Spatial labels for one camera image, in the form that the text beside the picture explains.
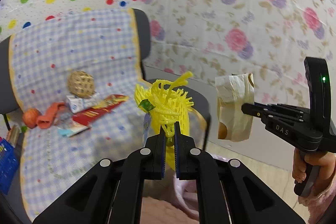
blue and white checkered fabric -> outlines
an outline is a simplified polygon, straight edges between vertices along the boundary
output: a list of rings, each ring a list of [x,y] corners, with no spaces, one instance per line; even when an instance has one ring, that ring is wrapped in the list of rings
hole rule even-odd
[[[143,147],[144,113],[133,99],[139,82],[138,45],[131,27],[132,11],[94,10],[31,26],[11,42],[12,84],[23,108],[42,113],[63,101],[70,71],[94,77],[102,97],[130,97],[71,138],[57,128],[34,128],[24,141],[21,160],[22,197],[31,220],[46,209],[102,158],[120,160]],[[190,113],[191,136],[203,136],[198,117]]]

wicker ball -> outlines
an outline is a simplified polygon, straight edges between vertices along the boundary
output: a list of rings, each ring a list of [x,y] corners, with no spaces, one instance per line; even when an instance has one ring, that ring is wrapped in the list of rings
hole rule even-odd
[[[95,92],[93,77],[84,71],[74,71],[68,78],[68,89],[78,97],[89,97]]]

metal rivet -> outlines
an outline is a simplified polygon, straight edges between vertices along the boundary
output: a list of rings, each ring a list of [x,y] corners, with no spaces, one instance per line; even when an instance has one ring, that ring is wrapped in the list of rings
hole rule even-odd
[[[108,160],[108,159],[103,159],[101,162],[100,162],[100,166],[102,167],[107,167],[111,164],[111,161]]]
[[[199,155],[201,153],[201,151],[198,148],[193,148],[190,150],[190,154],[191,155]]]
[[[148,155],[150,152],[151,152],[151,150],[149,148],[142,148],[140,150],[141,155]]]
[[[240,166],[240,161],[236,160],[236,159],[230,160],[230,165],[232,167],[239,167]]]

white tissue pack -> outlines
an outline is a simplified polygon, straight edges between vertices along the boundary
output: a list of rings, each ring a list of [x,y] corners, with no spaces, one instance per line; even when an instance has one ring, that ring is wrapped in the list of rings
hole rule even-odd
[[[100,101],[100,93],[95,92],[88,98],[80,98],[75,95],[67,95],[66,104],[72,113],[77,113],[87,108],[90,108]]]
[[[250,137],[253,116],[244,114],[241,108],[244,103],[254,104],[253,75],[250,73],[216,77],[215,86],[218,96],[218,138],[234,142],[247,140]]]

orange yarn ball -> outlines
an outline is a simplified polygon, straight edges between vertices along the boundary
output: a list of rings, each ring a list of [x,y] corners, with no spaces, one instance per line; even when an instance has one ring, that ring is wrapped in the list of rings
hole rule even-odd
[[[36,108],[29,108],[25,113],[23,113],[22,120],[26,126],[34,128],[36,127],[37,117],[40,115],[41,113]]]

